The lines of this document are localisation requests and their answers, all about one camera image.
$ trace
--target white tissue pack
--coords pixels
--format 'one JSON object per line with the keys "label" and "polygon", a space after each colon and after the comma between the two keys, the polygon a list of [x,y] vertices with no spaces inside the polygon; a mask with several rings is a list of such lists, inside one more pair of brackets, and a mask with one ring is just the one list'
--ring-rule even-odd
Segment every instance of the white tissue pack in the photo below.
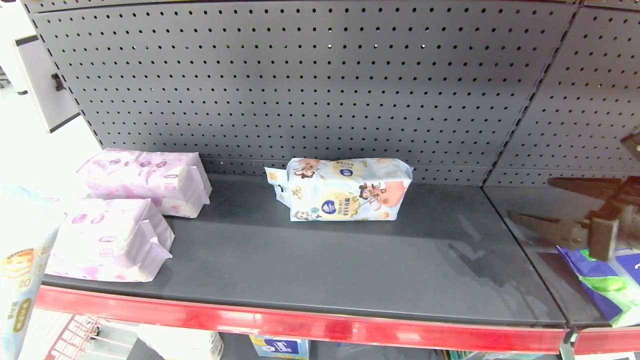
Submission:
{"label": "white tissue pack", "polygon": [[172,360],[220,360],[224,344],[216,331],[162,325],[138,326],[138,338]]}
{"label": "white tissue pack", "polygon": [[291,221],[395,220],[413,179],[409,165],[388,158],[294,158],[265,171]]}
{"label": "white tissue pack", "polygon": [[175,235],[150,199],[77,199],[59,205],[60,226],[46,273],[115,282],[153,280]]}
{"label": "white tissue pack", "polygon": [[211,184],[197,152],[104,149],[77,171],[92,197],[151,199],[163,215],[195,218]]}

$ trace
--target pegboard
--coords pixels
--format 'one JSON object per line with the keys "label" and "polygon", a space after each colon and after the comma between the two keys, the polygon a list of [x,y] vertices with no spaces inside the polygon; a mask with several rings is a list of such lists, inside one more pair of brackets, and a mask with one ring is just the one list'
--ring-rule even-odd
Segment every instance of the pegboard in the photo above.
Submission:
{"label": "pegboard", "polygon": [[597,0],[585,1],[584,4],[585,6],[595,6],[600,8],[640,11],[640,3],[638,3],[637,0]]}
{"label": "pegboard", "polygon": [[620,145],[640,122],[638,28],[640,13],[580,10],[489,183],[510,168],[640,171]]}
{"label": "pegboard", "polygon": [[[286,168],[288,161],[204,159],[202,163],[208,174],[266,175],[265,167]],[[484,167],[418,166],[413,167],[413,181],[429,184],[480,186],[487,171],[487,168]]]}
{"label": "pegboard", "polygon": [[573,10],[198,1],[31,18],[105,147],[199,151],[216,161],[388,156],[417,169],[477,167],[473,177],[435,176],[474,183]]}

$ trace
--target white wall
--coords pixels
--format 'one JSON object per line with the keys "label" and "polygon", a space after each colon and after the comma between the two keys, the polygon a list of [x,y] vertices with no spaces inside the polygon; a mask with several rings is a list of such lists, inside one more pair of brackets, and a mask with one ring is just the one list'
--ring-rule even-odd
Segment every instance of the white wall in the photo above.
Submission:
{"label": "white wall", "polygon": [[51,197],[84,195],[74,174],[100,151],[82,117],[49,134],[29,95],[0,89],[0,182],[19,184]]}

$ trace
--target red shelf edge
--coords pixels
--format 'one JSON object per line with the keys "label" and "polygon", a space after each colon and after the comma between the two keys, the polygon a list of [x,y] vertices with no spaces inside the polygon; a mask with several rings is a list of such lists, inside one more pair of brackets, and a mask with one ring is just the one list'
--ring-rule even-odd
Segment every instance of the red shelf edge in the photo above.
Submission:
{"label": "red shelf edge", "polygon": [[585,329],[578,333],[575,355],[640,351],[640,327]]}
{"label": "red shelf edge", "polygon": [[310,340],[557,354],[566,330],[459,325],[156,300],[42,286],[36,307],[115,320]]}

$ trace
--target tissue pack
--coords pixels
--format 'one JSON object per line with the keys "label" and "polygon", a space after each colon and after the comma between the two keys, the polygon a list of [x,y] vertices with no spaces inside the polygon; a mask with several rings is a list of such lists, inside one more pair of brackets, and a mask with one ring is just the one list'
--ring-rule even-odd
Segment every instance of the tissue pack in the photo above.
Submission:
{"label": "tissue pack", "polygon": [[195,218],[209,203],[211,184],[197,152],[104,149],[78,171],[100,199],[151,199],[164,215]]}
{"label": "tissue pack", "polygon": [[388,158],[294,158],[265,171],[291,221],[395,220],[413,179],[411,167]]}
{"label": "tissue pack", "polygon": [[281,359],[309,359],[309,340],[249,335],[258,356]]}
{"label": "tissue pack", "polygon": [[611,326],[640,324],[640,252],[616,249],[605,262],[589,256],[587,249],[556,249]]}
{"label": "tissue pack", "polygon": [[175,236],[150,199],[78,199],[59,207],[66,219],[47,274],[147,282],[172,257]]}
{"label": "tissue pack", "polygon": [[216,331],[141,323],[138,337],[171,360],[220,360],[224,344]]}
{"label": "tissue pack", "polygon": [[27,189],[0,185],[0,359],[17,360],[62,214]]}

